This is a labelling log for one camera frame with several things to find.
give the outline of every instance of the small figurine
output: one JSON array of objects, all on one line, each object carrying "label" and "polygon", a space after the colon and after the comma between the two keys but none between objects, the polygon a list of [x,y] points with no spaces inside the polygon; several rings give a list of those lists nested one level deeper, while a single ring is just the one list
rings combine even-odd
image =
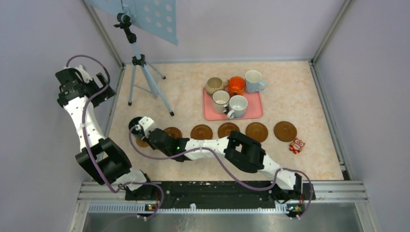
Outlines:
[{"label": "small figurine", "polygon": [[302,140],[295,138],[295,140],[289,145],[289,150],[297,154],[302,151],[302,148],[304,146],[305,146],[305,143],[303,143]]}]

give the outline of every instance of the brown saucer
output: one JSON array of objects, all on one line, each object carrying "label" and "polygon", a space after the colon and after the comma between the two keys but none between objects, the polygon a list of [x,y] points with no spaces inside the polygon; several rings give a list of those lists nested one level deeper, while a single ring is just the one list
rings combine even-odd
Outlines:
[{"label": "brown saucer", "polygon": [[176,127],[168,127],[164,131],[173,138],[182,138],[181,131]]},{"label": "brown saucer", "polygon": [[291,142],[297,136],[296,127],[292,123],[286,121],[278,122],[273,128],[273,133],[283,142]]},{"label": "brown saucer", "polygon": [[193,139],[212,139],[212,136],[212,129],[204,124],[197,125],[191,130],[191,138]]},{"label": "brown saucer", "polygon": [[140,147],[149,146],[148,143],[146,143],[145,141],[142,141],[141,139],[135,139],[135,141],[137,142],[137,145],[140,146]]},{"label": "brown saucer", "polygon": [[252,122],[246,127],[246,135],[259,143],[267,139],[268,133],[268,128],[260,122]]},{"label": "brown saucer", "polygon": [[240,131],[239,127],[232,122],[222,124],[218,129],[218,137],[223,138],[231,135],[231,131]]}]

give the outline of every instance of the white wall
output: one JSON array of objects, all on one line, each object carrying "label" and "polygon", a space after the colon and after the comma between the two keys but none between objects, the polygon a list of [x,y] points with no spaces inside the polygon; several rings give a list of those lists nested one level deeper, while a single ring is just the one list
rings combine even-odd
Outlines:
[{"label": "white wall", "polygon": [[356,1],[319,61],[355,179],[382,231],[408,231],[410,1]]},{"label": "white wall", "polygon": [[[113,83],[119,67],[79,0],[2,1],[0,31],[0,231],[67,231],[89,177],[75,161],[79,141],[54,74],[75,54],[100,59]],[[97,108],[99,122],[108,108]]]},{"label": "white wall", "polygon": [[[147,59],[164,61],[310,59],[343,0],[177,0],[173,45],[137,27]],[[97,11],[121,59],[134,53],[112,15]]]}]

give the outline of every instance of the white mug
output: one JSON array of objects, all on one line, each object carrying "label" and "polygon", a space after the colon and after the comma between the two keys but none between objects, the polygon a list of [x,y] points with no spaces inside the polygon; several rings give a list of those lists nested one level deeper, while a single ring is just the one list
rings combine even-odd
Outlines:
[{"label": "white mug", "polygon": [[244,96],[235,95],[229,100],[229,112],[225,111],[229,119],[243,117],[248,107],[248,100]]},{"label": "white mug", "polygon": [[248,93],[262,91],[266,87],[265,83],[262,82],[262,74],[255,70],[246,72],[245,82],[246,82],[245,90]]},{"label": "white mug", "polygon": [[217,90],[212,94],[212,108],[215,113],[224,114],[229,102],[229,93],[225,90]]}]

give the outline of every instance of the light blue mug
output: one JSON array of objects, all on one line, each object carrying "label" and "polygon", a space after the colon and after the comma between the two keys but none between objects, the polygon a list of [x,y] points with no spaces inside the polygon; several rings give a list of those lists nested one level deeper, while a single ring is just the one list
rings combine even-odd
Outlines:
[{"label": "light blue mug", "polygon": [[248,107],[248,100],[244,96],[235,95],[229,99],[229,107],[224,111],[229,119],[243,117]]},{"label": "light blue mug", "polygon": [[266,85],[261,80],[262,74],[260,72],[255,70],[247,71],[245,74],[246,92],[254,93],[256,91],[264,90]]}]

